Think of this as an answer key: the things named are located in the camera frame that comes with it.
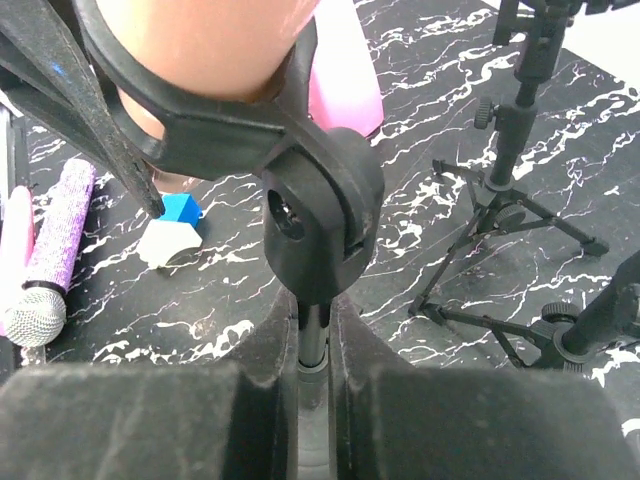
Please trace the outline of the purple glitter microphone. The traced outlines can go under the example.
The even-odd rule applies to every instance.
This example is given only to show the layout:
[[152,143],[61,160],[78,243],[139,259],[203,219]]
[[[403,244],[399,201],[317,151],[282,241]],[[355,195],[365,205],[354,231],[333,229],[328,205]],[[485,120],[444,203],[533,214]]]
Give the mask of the purple glitter microphone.
[[35,348],[53,341],[67,320],[69,291],[96,177],[94,166],[67,161],[52,189],[21,294],[4,320],[6,338]]

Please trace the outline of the black tripod shock-mount stand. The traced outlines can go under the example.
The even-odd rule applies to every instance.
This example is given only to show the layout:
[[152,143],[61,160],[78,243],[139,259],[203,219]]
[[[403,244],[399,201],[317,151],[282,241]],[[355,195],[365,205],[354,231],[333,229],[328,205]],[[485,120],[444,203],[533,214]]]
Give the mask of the black tripod shock-mount stand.
[[[585,308],[568,302],[549,303],[543,306],[541,319],[529,326],[445,308],[421,296],[409,312],[423,313],[439,325],[450,321],[490,331],[519,369],[580,373],[599,349],[620,337],[639,338],[639,254],[623,261],[609,284]],[[531,364],[525,363],[507,339],[509,335],[531,343],[540,356]]]

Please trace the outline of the beige microphone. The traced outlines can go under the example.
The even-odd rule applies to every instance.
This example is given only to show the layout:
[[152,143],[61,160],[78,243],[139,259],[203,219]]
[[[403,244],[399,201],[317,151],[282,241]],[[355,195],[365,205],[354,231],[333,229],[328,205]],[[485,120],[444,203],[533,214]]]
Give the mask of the beige microphone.
[[147,70],[191,93],[270,100],[314,1],[100,1],[107,27]]

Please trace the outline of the pink plastic microphone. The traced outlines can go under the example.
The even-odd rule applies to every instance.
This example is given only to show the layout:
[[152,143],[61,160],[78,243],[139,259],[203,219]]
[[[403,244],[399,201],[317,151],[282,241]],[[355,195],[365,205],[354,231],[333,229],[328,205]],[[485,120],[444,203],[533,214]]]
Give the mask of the pink plastic microphone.
[[22,284],[34,246],[31,190],[13,189],[5,206],[1,235],[1,336],[6,336],[9,312],[22,296]]

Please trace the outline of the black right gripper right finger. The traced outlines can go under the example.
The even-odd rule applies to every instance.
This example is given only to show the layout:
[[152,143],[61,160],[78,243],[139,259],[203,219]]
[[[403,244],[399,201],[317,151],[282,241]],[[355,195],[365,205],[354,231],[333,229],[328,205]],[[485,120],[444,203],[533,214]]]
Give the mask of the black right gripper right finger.
[[635,479],[605,392],[571,374],[416,367],[347,296],[329,323],[334,479]]

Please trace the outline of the black round-base stand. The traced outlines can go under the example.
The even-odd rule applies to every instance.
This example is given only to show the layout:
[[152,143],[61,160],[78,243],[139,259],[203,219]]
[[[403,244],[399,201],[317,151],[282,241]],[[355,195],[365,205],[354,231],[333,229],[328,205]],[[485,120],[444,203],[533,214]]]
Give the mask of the black round-base stand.
[[285,58],[268,102],[209,100],[143,67],[93,1],[5,1],[1,84],[25,113],[111,171],[152,214],[161,210],[150,166],[213,180],[252,173],[266,188],[264,249],[296,302],[297,475],[330,475],[329,323],[334,301],[366,269],[384,193],[368,141],[323,130],[308,116],[316,28]]

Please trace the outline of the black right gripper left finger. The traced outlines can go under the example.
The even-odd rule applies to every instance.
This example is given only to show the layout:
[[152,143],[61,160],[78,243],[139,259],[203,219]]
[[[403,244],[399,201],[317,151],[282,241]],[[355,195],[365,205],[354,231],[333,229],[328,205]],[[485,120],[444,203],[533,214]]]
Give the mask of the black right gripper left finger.
[[206,365],[54,363],[1,390],[5,479],[293,479],[297,307]]

